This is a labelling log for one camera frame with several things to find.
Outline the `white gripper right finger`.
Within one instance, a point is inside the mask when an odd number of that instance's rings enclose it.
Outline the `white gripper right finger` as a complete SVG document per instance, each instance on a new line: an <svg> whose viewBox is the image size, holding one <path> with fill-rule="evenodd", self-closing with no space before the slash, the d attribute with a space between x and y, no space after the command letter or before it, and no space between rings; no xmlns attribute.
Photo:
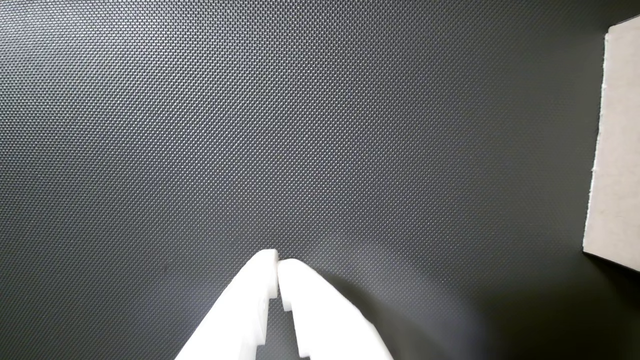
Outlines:
<svg viewBox="0 0 640 360"><path fill-rule="evenodd" d="M278 262L283 309L291 312L300 358L310 360L391 360L375 326L309 265Z"/></svg>

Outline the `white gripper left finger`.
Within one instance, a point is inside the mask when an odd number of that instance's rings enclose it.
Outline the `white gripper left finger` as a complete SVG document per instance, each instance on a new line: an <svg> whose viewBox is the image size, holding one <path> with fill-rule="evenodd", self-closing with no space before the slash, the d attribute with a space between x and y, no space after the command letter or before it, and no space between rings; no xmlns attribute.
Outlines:
<svg viewBox="0 0 640 360"><path fill-rule="evenodd" d="M278 296L279 254L258 251L237 272L185 342L178 360L254 360L266 342L269 302Z"/></svg>

